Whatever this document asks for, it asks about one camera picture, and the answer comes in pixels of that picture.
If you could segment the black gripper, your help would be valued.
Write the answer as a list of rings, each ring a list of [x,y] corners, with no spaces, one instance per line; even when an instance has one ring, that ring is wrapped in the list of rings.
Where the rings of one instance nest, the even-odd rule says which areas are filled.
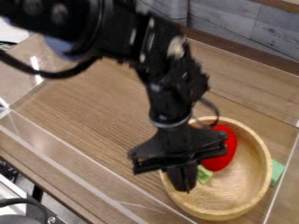
[[[197,164],[205,158],[214,158],[226,153],[222,130],[196,128],[188,123],[174,128],[158,128],[154,135],[129,152],[133,174],[166,169],[166,176],[176,191],[189,192],[196,186]],[[185,166],[185,183],[182,168]]]

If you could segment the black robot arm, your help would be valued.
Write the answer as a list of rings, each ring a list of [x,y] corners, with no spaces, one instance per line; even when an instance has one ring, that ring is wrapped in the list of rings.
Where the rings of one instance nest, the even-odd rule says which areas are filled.
[[[77,65],[41,77],[65,79],[100,59],[134,69],[149,100],[153,137],[128,153],[136,174],[162,171],[178,192],[196,186],[202,159],[225,154],[226,135],[190,126],[192,108],[209,89],[181,27],[134,0],[0,0],[0,17],[44,36],[50,49]]]

